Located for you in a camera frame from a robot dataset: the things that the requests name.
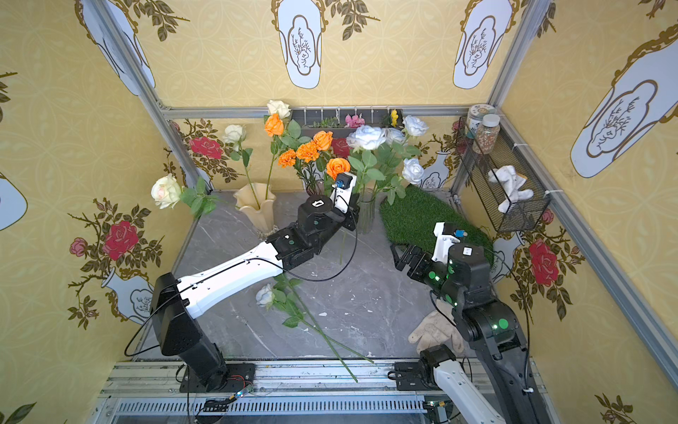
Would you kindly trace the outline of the orange rose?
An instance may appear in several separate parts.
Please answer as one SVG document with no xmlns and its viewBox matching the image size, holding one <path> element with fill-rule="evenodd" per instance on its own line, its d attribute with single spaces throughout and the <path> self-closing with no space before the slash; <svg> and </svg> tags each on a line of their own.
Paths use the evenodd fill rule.
<svg viewBox="0 0 678 424">
<path fill-rule="evenodd" d="M 341 157 L 332 158 L 328 161 L 326 165 L 326 178 L 325 180 L 336 181 L 337 176 L 342 173 L 350 172 L 351 164 L 350 162 Z"/>
<path fill-rule="evenodd" d="M 332 132 L 317 132 L 310 142 L 310 161 L 315 164 L 318 171 L 325 171 L 329 176 L 328 165 L 332 159 Z"/>
<path fill-rule="evenodd" d="M 267 117 L 264 125 L 265 133 L 271 138 L 270 151 L 273 155 L 268 172 L 268 182 L 271 180 L 273 166 L 293 168 L 300 180 L 307 182 L 304 169 L 307 162 L 298 158 L 298 149 L 308 144 L 312 139 L 303 136 L 300 124 L 293 119 L 283 119 L 278 113 Z"/>
</svg>

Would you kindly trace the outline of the orange marigold flower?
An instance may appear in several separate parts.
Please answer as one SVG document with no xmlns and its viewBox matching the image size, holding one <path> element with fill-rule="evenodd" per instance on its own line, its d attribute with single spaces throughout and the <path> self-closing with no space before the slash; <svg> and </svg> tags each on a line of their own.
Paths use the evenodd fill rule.
<svg viewBox="0 0 678 424">
<path fill-rule="evenodd" d="M 281 168 L 293 167 L 297 162 L 297 152 L 293 149 L 289 149 L 282 153 L 278 158 L 278 165 Z"/>
</svg>

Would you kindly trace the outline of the pale blue white rose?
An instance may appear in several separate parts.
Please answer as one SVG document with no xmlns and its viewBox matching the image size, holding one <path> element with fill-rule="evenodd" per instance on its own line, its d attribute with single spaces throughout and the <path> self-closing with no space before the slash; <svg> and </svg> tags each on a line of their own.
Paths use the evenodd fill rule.
<svg viewBox="0 0 678 424">
<path fill-rule="evenodd" d="M 384 164 L 385 175 L 387 176 L 387 183 L 384 192 L 387 194 L 389 204 L 393 204 L 395 198 L 402 192 L 402 176 L 400 174 L 401 165 L 406 159 L 406 136 L 400 130 L 395 128 L 386 129 L 386 147 L 388 148 L 388 155 Z"/>
</svg>

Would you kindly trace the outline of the cream white rose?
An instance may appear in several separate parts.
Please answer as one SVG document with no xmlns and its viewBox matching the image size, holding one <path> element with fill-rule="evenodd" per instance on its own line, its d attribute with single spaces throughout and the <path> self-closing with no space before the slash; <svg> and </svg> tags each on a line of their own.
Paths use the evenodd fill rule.
<svg viewBox="0 0 678 424">
<path fill-rule="evenodd" d="M 250 176 L 250 162 L 254 150 L 244 146 L 246 140 L 246 130 L 243 125 L 228 125 L 224 130 L 224 141 L 230 149 L 229 158 L 233 161 L 242 162 L 245 170 L 245 177 L 254 198 L 256 208 L 261 207 L 259 197 L 256 193 L 254 182 Z"/>
<path fill-rule="evenodd" d="M 159 178 L 154 183 L 151 197 L 160 210 L 175 208 L 179 203 L 185 204 L 190 208 L 194 220 L 216 211 L 221 201 L 216 195 L 211 194 L 204 179 L 200 179 L 195 187 L 184 187 L 172 174 Z"/>
<path fill-rule="evenodd" d="M 291 107 L 286 102 L 269 100 L 267 103 L 268 116 L 264 124 L 264 131 L 271 138 L 270 152 L 272 159 L 268 168 L 267 188 L 270 188 L 274 162 L 282 154 L 285 126 L 291 116 Z"/>
</svg>

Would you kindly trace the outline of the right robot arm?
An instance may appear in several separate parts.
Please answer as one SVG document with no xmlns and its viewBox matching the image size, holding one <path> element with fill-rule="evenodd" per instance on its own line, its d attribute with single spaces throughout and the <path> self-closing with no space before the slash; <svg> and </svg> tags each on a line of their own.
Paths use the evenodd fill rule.
<svg viewBox="0 0 678 424">
<path fill-rule="evenodd" d="M 469 423 L 549 423 L 529 364 L 530 345 L 513 310 L 499 300 L 490 281 L 482 247 L 460 242 L 443 260 L 414 245 L 390 247 L 395 267 L 429 287 L 436 300 L 451 307 L 457 330 L 475 351 L 501 409 L 471 386 L 450 348 L 436 346 L 420 355 L 421 378 L 443 390 Z"/>
</svg>

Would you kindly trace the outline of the beige work glove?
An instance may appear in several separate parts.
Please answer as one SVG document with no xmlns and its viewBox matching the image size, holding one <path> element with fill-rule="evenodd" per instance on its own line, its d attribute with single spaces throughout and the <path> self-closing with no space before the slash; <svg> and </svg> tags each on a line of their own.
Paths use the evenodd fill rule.
<svg viewBox="0 0 678 424">
<path fill-rule="evenodd" d="M 464 352 L 464 339 L 454 323 L 449 310 L 434 310 L 411 332 L 408 341 L 416 345 L 417 353 L 450 342 L 455 355 L 461 355 Z"/>
</svg>

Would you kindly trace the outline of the cream wavy glass vase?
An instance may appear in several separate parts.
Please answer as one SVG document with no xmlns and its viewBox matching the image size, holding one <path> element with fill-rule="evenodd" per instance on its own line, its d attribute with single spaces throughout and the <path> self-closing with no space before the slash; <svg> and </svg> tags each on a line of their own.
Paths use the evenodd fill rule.
<svg viewBox="0 0 678 424">
<path fill-rule="evenodd" d="M 243 212 L 255 229 L 268 236 L 275 229 L 274 204 L 276 196 L 264 183 L 252 183 L 235 194 L 237 210 Z"/>
</svg>

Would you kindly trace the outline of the green artificial grass mat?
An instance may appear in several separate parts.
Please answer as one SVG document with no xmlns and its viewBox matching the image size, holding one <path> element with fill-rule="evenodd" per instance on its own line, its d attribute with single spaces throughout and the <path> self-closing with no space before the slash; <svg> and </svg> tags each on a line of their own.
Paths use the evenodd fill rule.
<svg viewBox="0 0 678 424">
<path fill-rule="evenodd" d="M 466 242 L 483 247 L 487 261 L 494 264 L 493 244 L 489 236 L 464 219 L 446 201 L 418 187 L 409 185 L 405 189 L 405 197 L 397 196 L 393 203 L 383 201 L 380 213 L 391 243 L 415 245 L 432 254 L 436 242 L 435 225 L 439 222 L 452 223 L 455 228 L 467 232 Z"/>
</svg>

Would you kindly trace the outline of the pink flower in tray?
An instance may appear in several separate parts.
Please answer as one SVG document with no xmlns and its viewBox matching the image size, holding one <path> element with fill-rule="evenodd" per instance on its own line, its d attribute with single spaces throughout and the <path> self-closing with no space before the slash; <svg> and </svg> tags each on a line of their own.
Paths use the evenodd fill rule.
<svg viewBox="0 0 678 424">
<path fill-rule="evenodd" d="M 361 114 L 347 115 L 345 117 L 345 127 L 350 129 L 358 129 L 365 125 L 365 120 Z"/>
</svg>

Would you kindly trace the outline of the white plush toy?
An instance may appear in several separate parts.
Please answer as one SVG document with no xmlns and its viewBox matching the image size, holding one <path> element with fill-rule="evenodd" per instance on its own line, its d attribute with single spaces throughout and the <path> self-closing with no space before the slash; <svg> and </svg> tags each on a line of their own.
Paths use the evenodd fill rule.
<svg viewBox="0 0 678 424">
<path fill-rule="evenodd" d="M 513 203 L 533 198 L 531 189 L 522 189 L 527 178 L 518 173 L 513 165 L 505 165 L 499 169 L 493 169 L 487 173 L 488 181 L 501 185 L 506 199 L 499 204 L 499 212 L 505 214 Z"/>
</svg>

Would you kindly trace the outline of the jar of coloured beads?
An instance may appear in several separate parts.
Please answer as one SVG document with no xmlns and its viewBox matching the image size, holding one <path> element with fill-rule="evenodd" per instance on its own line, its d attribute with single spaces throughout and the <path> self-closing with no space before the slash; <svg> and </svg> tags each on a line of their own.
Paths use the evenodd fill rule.
<svg viewBox="0 0 678 424">
<path fill-rule="evenodd" d="M 475 132 L 475 140 L 472 149 L 480 155 L 490 154 L 500 132 L 501 117 L 496 114 L 483 116 L 481 124 Z"/>
</svg>

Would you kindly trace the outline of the glass jar with label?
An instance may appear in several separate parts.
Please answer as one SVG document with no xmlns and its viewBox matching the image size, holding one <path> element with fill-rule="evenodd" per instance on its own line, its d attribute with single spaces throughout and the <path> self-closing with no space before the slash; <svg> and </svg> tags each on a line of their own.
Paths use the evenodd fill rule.
<svg viewBox="0 0 678 424">
<path fill-rule="evenodd" d="M 494 113 L 496 113 L 496 108 L 489 104 L 475 104 L 471 106 L 465 120 L 466 137 L 472 139 L 485 115 Z"/>
</svg>

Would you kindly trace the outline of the grey wall planter tray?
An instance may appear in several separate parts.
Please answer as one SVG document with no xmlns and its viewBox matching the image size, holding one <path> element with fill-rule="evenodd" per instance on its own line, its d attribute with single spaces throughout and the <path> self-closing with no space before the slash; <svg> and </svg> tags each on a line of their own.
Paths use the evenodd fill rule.
<svg viewBox="0 0 678 424">
<path fill-rule="evenodd" d="M 301 125 L 303 136 L 314 137 L 317 132 L 332 132 L 335 139 L 346 138 L 356 129 L 345 127 L 347 115 L 361 114 L 366 125 L 372 127 L 391 127 L 389 123 L 390 111 L 398 110 L 399 127 L 403 130 L 404 112 L 402 109 L 393 107 L 318 107 L 318 108 L 294 108 L 291 118 Z"/>
</svg>

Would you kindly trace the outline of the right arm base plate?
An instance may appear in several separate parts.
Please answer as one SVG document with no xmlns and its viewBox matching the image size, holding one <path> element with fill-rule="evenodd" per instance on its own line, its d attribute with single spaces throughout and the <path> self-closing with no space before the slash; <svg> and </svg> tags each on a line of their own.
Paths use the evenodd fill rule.
<svg viewBox="0 0 678 424">
<path fill-rule="evenodd" d="M 387 378 L 395 382 L 399 391 L 439 390 L 420 362 L 397 362 Z"/>
</svg>

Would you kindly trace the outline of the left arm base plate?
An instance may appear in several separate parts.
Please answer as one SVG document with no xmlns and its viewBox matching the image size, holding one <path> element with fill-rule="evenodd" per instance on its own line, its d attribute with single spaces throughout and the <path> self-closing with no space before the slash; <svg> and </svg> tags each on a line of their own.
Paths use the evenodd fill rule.
<svg viewBox="0 0 678 424">
<path fill-rule="evenodd" d="M 203 382 L 189 367 L 181 380 L 179 392 L 185 394 L 235 393 L 252 383 L 255 371 L 256 365 L 254 363 L 227 363 L 224 373 L 211 376 L 206 382 Z"/>
</svg>

